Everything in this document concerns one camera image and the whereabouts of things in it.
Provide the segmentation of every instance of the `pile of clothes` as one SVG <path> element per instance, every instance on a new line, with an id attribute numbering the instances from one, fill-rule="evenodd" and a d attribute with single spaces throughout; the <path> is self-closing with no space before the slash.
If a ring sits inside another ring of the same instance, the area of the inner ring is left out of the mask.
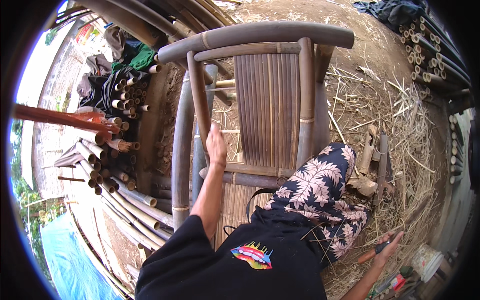
<path id="1" fill-rule="evenodd" d="M 83 75 L 77 86 L 82 97 L 79 107 L 98 108 L 105 112 L 107 119 L 124 117 L 121 110 L 112 106 L 114 99 L 110 96 L 118 93 L 115 85 L 123 78 L 137 77 L 139 82 L 148 80 L 150 74 L 144 71 L 154 64 L 155 51 L 115 25 L 106 29 L 104 37 L 112 49 L 114 62 L 109 62 L 103 54 L 87 58 L 90 72 Z"/>

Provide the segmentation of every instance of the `rainbow lips print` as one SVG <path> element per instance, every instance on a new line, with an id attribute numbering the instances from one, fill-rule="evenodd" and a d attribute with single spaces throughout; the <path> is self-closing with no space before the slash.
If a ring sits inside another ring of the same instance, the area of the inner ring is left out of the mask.
<path id="1" fill-rule="evenodd" d="M 260 243 L 255 245 L 255 241 L 252 241 L 249 244 L 239 246 L 230 251 L 236 258 L 248 262 L 250 267 L 254 269 L 271 269 L 272 262 L 270 261 L 270 255 L 272 255 L 273 250 L 271 250 L 269 254 L 266 254 L 267 248 L 264 246 L 260 250 L 259 247 Z"/>

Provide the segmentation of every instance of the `hand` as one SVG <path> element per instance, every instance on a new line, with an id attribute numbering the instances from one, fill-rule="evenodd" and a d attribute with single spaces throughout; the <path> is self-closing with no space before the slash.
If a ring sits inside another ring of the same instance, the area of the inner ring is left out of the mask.
<path id="1" fill-rule="evenodd" d="M 400 242 L 400 239 L 403 237 L 403 233 L 404 233 L 403 231 L 399 232 L 399 234 L 397 234 L 395 239 L 390 244 L 386 245 L 385 248 L 375 256 L 374 262 L 376 264 L 379 264 L 382 267 L 386 264 L 386 262 L 388 261 L 388 258 L 392 256 L 395 253 L 396 249 L 398 248 L 398 243 Z M 394 234 L 395 234 L 394 231 L 388 232 L 378 240 L 377 245 L 388 241 L 390 237 L 393 236 Z"/>
<path id="2" fill-rule="evenodd" d="M 221 166 L 225 169 L 227 165 L 227 147 L 225 146 L 222 133 L 214 123 L 210 127 L 206 146 L 210 156 L 210 166 Z"/>

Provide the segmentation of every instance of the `black t-shirt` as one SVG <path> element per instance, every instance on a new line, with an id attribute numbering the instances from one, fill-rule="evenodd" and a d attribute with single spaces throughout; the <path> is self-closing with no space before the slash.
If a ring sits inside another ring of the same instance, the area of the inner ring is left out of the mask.
<path id="1" fill-rule="evenodd" d="M 136 299 L 326 299 L 306 217 L 256 207 L 215 252 L 190 216 L 143 264 Z"/>

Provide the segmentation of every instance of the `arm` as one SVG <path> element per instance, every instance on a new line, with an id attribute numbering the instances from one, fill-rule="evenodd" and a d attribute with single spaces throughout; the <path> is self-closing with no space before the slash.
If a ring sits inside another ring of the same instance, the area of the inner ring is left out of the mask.
<path id="1" fill-rule="evenodd" d="M 210 167 L 208 168 L 208 174 L 190 215 L 200 217 L 205 234 L 211 239 L 215 234 L 220 216 L 222 178 L 227 164 L 225 141 L 223 140 L 222 133 L 214 124 L 212 124 L 210 132 L 208 133 L 206 146 L 208 154 L 210 155 Z"/>
<path id="2" fill-rule="evenodd" d="M 393 231 L 385 234 L 377 244 L 381 244 L 387 241 L 392 235 Z M 364 300 L 367 298 L 368 292 L 372 288 L 373 284 L 377 281 L 380 273 L 382 272 L 388 258 L 395 253 L 398 247 L 398 242 L 403 236 L 403 231 L 400 232 L 393 242 L 388 244 L 382 252 L 377 254 L 374 258 L 371 268 L 363 275 L 363 277 L 345 294 L 340 300 Z"/>

